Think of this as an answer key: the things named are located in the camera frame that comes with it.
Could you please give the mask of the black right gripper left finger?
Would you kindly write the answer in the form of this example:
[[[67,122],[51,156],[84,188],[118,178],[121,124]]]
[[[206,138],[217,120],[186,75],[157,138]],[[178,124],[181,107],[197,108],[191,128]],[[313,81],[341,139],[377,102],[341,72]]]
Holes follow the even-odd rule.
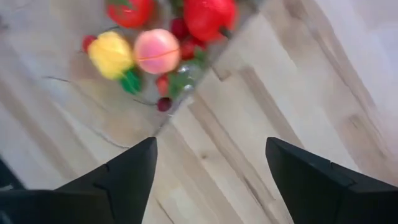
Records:
[[[59,187],[101,193],[115,224],[141,224],[157,164],[157,139],[148,137],[91,172]]]

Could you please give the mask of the orange fruit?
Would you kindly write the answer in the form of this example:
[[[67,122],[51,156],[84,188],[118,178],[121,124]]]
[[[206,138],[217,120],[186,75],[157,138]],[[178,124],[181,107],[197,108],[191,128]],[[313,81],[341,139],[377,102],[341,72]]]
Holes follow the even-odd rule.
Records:
[[[125,28],[140,28],[152,16],[154,0],[104,0],[108,17]]]

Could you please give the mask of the pink peach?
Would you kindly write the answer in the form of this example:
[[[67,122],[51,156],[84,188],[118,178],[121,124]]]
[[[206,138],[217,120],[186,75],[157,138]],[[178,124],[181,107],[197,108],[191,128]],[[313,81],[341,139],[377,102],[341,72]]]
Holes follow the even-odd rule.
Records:
[[[180,44],[168,30],[152,29],[141,32],[134,41],[137,65],[151,74],[167,73],[180,63]]]

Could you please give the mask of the yellow lemon with green leaf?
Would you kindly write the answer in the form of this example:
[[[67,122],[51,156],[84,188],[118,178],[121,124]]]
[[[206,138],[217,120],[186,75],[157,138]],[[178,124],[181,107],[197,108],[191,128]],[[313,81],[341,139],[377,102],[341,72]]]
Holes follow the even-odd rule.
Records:
[[[135,69],[133,49],[115,31],[96,36],[87,52],[102,77],[119,82],[123,90],[136,95],[142,91],[142,79]]]

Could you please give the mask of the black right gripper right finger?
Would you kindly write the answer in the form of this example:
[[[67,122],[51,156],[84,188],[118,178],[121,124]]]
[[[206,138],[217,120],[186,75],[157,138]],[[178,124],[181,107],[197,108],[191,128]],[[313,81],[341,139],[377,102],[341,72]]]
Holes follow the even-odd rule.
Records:
[[[275,137],[265,154],[295,224],[398,224],[398,187]]]

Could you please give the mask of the red cherry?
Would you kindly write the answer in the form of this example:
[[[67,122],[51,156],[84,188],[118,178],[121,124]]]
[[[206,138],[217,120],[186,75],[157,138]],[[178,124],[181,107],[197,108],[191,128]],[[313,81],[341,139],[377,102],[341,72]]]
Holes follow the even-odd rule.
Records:
[[[151,103],[151,102],[148,103],[140,100],[134,100],[134,101],[146,106],[155,106],[157,110],[160,112],[166,112],[169,109],[171,109],[173,103],[173,101],[167,97],[160,98],[159,100],[157,100],[157,103]]]
[[[183,18],[175,18],[170,23],[170,30],[178,40],[183,40],[190,35]]]
[[[88,52],[88,47],[94,40],[96,40],[96,36],[94,36],[94,35],[84,36],[82,44],[81,44],[81,47],[82,47],[82,50],[84,51],[84,53]]]

